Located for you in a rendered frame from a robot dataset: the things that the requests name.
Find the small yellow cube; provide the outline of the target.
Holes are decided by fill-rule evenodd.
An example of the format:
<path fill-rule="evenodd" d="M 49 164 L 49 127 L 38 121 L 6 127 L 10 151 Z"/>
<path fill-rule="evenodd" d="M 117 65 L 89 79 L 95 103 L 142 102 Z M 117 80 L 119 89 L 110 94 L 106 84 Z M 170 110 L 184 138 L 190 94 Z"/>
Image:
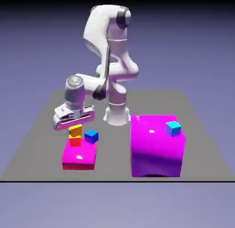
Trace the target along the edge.
<path fill-rule="evenodd" d="M 80 138 L 82 135 L 82 125 L 71 126 L 67 129 L 69 138 Z"/>

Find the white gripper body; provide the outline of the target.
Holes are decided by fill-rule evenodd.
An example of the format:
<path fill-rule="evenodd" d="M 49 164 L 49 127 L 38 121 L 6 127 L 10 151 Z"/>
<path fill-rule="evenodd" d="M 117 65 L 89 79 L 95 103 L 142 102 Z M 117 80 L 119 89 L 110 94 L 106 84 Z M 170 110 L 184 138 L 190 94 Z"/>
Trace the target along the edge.
<path fill-rule="evenodd" d="M 93 121 L 95 118 L 94 112 L 88 112 L 79 118 L 65 118 L 60 119 L 56 114 L 53 116 L 53 125 L 56 131 L 68 129 L 71 126 L 84 124 Z"/>

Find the small red cube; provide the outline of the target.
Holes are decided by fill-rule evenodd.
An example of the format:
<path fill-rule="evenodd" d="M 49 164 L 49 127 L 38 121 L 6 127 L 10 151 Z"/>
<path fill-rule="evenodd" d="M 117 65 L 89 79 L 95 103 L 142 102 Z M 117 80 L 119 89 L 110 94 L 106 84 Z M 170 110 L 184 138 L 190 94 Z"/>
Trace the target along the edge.
<path fill-rule="evenodd" d="M 81 146 L 81 137 L 69 138 L 70 147 L 80 147 Z"/>

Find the small cyan cube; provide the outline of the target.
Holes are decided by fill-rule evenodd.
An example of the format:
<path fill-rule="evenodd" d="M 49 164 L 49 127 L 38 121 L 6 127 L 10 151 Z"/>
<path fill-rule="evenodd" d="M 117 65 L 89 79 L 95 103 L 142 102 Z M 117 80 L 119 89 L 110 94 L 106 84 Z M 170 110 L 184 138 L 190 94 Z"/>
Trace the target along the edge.
<path fill-rule="evenodd" d="M 181 133 L 181 125 L 177 121 L 171 121 L 166 123 L 166 133 L 170 137 L 179 136 Z"/>

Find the large flat magenta box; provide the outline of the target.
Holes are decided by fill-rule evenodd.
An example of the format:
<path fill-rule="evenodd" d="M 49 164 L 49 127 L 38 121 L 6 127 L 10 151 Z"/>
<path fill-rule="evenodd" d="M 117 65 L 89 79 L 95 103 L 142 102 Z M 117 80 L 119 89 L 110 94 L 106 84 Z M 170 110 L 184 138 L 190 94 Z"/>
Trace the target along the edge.
<path fill-rule="evenodd" d="M 63 170 L 94 170 L 97 143 L 88 143 L 81 139 L 81 146 L 71 147 L 69 139 L 62 154 Z"/>

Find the small blue cube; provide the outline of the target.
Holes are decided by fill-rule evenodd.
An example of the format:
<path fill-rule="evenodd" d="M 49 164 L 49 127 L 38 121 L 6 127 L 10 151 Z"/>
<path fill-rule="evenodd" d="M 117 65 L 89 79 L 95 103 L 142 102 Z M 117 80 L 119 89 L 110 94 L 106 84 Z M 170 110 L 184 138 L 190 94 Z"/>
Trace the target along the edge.
<path fill-rule="evenodd" d="M 88 143 L 95 143 L 99 140 L 99 133 L 95 130 L 89 129 L 84 133 L 85 141 Z"/>

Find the large tall magenta box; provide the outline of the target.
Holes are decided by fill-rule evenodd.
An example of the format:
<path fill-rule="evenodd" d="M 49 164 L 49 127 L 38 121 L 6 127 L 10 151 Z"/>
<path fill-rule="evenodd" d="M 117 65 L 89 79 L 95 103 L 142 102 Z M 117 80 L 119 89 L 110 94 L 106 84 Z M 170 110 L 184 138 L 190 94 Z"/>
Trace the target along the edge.
<path fill-rule="evenodd" d="M 130 162 L 132 177 L 179 177 L 186 138 L 166 133 L 175 115 L 131 115 Z"/>

